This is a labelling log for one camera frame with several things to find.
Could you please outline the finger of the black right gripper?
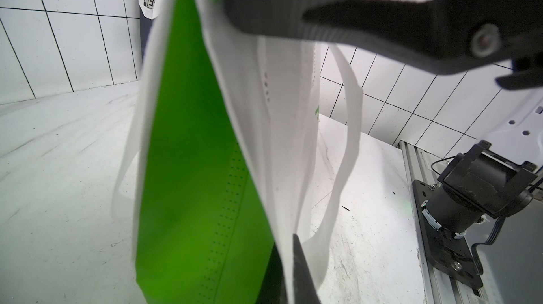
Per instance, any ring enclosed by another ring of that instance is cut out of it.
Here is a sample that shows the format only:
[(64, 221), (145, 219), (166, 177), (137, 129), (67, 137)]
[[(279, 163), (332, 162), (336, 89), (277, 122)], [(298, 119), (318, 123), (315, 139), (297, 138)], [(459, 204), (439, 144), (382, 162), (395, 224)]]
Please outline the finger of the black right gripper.
[(435, 74), (542, 70), (542, 0), (221, 0), (239, 31), (353, 45)]

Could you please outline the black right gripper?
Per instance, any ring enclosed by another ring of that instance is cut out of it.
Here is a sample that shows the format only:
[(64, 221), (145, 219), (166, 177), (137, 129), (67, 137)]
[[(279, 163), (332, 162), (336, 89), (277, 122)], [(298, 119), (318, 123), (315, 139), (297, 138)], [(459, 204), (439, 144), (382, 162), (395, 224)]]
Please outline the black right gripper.
[(542, 55), (532, 55), (513, 60), (512, 73), (496, 78), (505, 90), (527, 90), (542, 87)]

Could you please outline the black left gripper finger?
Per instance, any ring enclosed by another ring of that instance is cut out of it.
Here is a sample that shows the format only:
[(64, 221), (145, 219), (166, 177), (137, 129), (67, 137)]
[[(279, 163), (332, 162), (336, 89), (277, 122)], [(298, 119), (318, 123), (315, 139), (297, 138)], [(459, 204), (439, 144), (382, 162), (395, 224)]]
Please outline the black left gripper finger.
[[(294, 299), (296, 303), (320, 303), (299, 237), (294, 234)], [(281, 258), (274, 245), (256, 303), (287, 303)]]

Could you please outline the green white bag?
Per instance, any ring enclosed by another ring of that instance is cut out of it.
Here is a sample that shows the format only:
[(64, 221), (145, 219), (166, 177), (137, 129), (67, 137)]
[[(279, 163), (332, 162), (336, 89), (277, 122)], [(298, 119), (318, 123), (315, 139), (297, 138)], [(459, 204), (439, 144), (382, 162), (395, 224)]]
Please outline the green white bag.
[(133, 261), (147, 303), (256, 303), (274, 245), (287, 303), (296, 234), (318, 292), (339, 201), (359, 156), (363, 91), (336, 42), (346, 147), (310, 233), (319, 134), (315, 40), (239, 31), (221, 0), (161, 0), (118, 180), (139, 158)]

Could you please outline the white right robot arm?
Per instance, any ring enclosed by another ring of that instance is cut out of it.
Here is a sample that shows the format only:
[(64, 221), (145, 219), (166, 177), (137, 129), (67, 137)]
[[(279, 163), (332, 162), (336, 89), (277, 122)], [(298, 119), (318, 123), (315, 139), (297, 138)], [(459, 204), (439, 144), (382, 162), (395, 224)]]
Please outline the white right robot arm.
[[(506, 90), (542, 86), (542, 0), (221, 0), (230, 24), (252, 35), (336, 42), (433, 74), (456, 74), (511, 60), (496, 83)], [(542, 165), (542, 119), (518, 118), (458, 154), (423, 206), (433, 235), (461, 233), (481, 215), (504, 221), (532, 200)]]

